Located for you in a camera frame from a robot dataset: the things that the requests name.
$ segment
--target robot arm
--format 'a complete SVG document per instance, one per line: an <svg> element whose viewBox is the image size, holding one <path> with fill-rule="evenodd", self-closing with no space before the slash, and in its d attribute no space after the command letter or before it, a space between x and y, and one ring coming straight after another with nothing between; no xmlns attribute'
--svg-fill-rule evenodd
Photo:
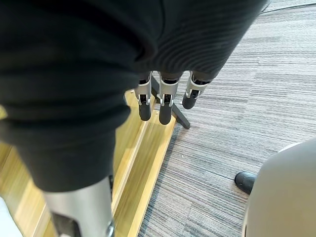
<svg viewBox="0 0 316 237"><path fill-rule="evenodd" d="M264 2L1 1L0 139L17 147L59 237L113 236L115 129L128 117L123 94L140 82L136 71L162 72L168 123L182 71L218 72ZM190 80L186 97L196 99L212 77Z"/></svg>

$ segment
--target robotic finger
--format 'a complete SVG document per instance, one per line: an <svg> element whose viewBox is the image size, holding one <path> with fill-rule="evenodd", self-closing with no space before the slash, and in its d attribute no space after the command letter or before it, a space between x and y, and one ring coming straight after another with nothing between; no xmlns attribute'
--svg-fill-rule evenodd
<svg viewBox="0 0 316 237"><path fill-rule="evenodd" d="M135 89L135 95L138 101L139 116L142 121L148 121L151 117L150 97L152 90L152 72L140 74L138 87Z"/></svg>
<svg viewBox="0 0 316 237"><path fill-rule="evenodd" d="M159 72L160 78L160 113L159 121L161 124L166 125L171 120L172 105L174 97L177 93L178 82L183 72L179 73L166 73Z"/></svg>
<svg viewBox="0 0 316 237"><path fill-rule="evenodd" d="M187 89L183 96L182 105L189 110L195 105L197 98L204 92L205 88L214 79L209 74L190 71L190 77L187 83Z"/></svg>

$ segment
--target wooden base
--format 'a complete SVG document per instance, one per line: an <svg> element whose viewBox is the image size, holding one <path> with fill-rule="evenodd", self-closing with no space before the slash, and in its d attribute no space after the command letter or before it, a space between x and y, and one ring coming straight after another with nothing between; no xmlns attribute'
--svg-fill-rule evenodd
<svg viewBox="0 0 316 237"><path fill-rule="evenodd" d="M117 129L112 212L117 237L136 237L168 147L175 118L164 126L153 111L141 121L133 91L125 94L131 114ZM152 109L154 97L151 97ZM54 237L54 227L40 191L15 149L0 144L0 196L24 237Z"/></svg>
<svg viewBox="0 0 316 237"><path fill-rule="evenodd" d="M116 237L136 237L175 125L164 126L154 111L114 216Z"/></svg>

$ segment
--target black metal stand leg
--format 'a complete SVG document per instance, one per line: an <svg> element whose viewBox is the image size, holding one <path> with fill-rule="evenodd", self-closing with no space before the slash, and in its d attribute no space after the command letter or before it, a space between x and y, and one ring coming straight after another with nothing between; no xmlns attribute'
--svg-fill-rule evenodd
<svg viewBox="0 0 316 237"><path fill-rule="evenodd" d="M156 81L156 79L152 76L152 94L154 97L160 101L158 98L159 95L159 83ZM184 128L189 129L190 128L190 122L187 120L187 118L184 116L184 114L179 110L179 108L173 104L172 106L172 112L174 116L176 117L176 121L180 123Z"/></svg>

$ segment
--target white object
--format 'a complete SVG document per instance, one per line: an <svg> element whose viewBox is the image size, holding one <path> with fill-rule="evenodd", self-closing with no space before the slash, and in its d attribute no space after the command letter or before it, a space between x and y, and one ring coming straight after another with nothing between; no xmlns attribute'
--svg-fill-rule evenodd
<svg viewBox="0 0 316 237"><path fill-rule="evenodd" d="M1 237L23 237L17 228L10 212L0 197L0 236Z"/></svg>

